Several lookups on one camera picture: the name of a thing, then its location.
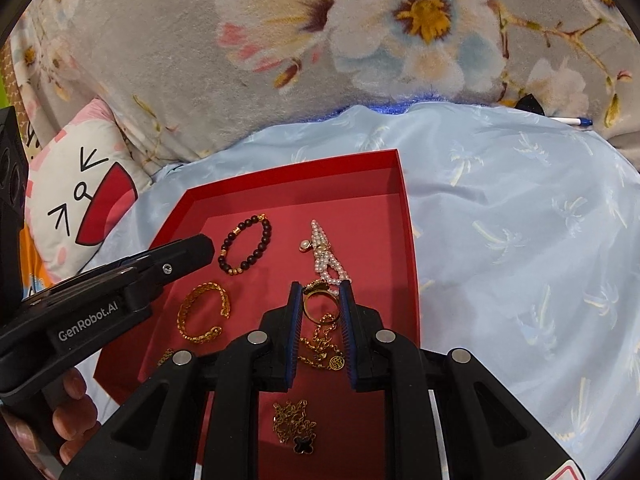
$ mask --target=pearl necklace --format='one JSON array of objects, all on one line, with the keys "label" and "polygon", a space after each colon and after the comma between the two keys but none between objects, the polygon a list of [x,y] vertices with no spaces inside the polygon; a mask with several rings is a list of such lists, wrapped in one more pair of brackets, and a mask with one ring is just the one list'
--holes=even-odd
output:
[{"label": "pearl necklace", "polygon": [[[347,271],[342,268],[338,259],[331,252],[331,244],[324,233],[324,229],[322,229],[320,224],[315,220],[311,221],[311,241],[302,240],[302,242],[300,242],[301,252],[306,253],[311,249],[314,250],[314,257],[316,259],[314,270],[317,274],[320,274],[320,277],[329,285],[340,285],[342,280],[351,281]],[[331,277],[328,267],[338,273],[338,278]],[[332,289],[329,292],[334,296],[338,295],[337,290]]]}]

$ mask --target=white sticker with red border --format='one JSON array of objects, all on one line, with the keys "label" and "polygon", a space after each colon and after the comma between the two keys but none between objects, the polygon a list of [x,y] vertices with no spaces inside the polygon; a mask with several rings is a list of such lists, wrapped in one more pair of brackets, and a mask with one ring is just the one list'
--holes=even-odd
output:
[{"label": "white sticker with red border", "polygon": [[573,460],[567,460],[560,469],[546,480],[584,480],[582,473]]}]

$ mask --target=white pillow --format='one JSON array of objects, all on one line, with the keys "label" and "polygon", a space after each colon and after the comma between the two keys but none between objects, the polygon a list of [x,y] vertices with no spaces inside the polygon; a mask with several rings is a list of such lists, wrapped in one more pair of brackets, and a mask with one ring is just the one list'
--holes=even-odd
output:
[{"label": "white pillow", "polygon": [[25,220],[53,282],[81,270],[150,185],[94,99],[30,163]]}]

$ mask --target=round gold pendant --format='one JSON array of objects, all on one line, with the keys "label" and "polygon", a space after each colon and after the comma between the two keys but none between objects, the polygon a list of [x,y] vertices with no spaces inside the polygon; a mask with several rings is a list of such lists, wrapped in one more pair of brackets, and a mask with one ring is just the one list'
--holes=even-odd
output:
[{"label": "round gold pendant", "polygon": [[334,355],[331,359],[329,359],[329,368],[331,370],[342,370],[344,366],[344,357],[341,355]]}]

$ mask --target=green object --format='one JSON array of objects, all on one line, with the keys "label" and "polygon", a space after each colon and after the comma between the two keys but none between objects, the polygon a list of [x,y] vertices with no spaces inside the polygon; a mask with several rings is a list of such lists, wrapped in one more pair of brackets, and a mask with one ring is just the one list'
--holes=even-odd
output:
[{"label": "green object", "polygon": [[0,108],[7,108],[9,105],[9,99],[6,98],[6,92],[4,91],[4,81],[0,75]]}]

